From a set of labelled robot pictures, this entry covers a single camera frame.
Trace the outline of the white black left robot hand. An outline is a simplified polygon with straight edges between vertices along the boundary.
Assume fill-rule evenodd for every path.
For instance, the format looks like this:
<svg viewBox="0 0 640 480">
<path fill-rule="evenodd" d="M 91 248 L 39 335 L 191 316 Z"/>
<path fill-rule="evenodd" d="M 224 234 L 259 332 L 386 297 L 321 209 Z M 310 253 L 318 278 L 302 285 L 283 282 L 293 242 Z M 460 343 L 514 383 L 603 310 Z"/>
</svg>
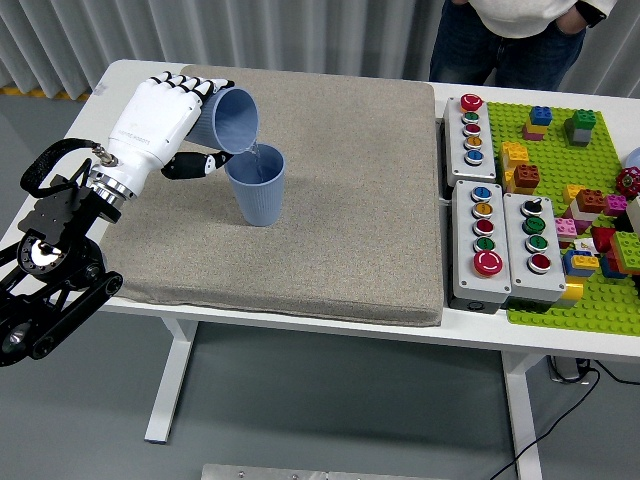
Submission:
<svg viewBox="0 0 640 480">
<path fill-rule="evenodd" d="M 204 102 L 234 83 L 163 72 L 143 81 L 116 121 L 106 151 L 116 159 L 105 175 L 135 197 L 148 175 L 162 169 L 202 113 Z"/>
</svg>

